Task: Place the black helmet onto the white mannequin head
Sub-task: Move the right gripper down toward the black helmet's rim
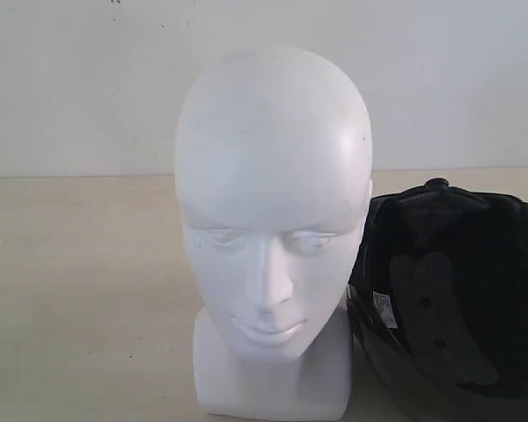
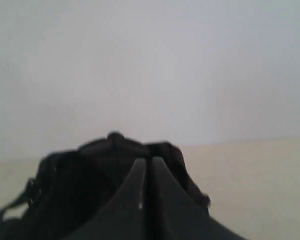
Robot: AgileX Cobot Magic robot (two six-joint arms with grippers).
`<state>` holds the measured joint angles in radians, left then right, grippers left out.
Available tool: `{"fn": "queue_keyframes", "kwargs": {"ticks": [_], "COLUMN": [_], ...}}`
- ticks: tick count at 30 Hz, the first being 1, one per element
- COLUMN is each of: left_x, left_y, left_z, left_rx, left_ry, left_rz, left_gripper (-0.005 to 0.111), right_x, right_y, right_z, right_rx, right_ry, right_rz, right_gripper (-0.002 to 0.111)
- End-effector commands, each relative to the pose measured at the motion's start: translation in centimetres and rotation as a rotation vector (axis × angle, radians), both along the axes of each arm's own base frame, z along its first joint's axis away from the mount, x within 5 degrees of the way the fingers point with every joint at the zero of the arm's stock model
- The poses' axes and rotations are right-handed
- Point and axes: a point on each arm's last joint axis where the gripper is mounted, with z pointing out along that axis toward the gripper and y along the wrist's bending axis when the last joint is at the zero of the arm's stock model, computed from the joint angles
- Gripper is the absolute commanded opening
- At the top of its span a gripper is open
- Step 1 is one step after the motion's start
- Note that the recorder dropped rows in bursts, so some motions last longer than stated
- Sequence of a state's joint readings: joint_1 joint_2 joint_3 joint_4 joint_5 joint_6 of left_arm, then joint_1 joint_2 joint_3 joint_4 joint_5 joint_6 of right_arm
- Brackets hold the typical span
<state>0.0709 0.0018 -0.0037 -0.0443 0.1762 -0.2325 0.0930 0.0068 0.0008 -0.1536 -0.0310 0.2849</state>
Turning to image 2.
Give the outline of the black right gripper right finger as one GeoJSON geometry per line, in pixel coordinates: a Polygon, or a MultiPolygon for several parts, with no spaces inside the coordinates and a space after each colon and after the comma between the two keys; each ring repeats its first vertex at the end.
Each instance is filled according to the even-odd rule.
{"type": "Polygon", "coordinates": [[[242,240],[205,213],[186,193],[160,157],[152,159],[153,181],[165,240],[242,240]]]}

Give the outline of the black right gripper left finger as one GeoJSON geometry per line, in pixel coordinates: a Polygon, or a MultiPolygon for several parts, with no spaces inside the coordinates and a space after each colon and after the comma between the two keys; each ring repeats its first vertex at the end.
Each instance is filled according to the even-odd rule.
{"type": "Polygon", "coordinates": [[[136,159],[114,197],[66,240],[145,240],[147,163],[136,159]]]}

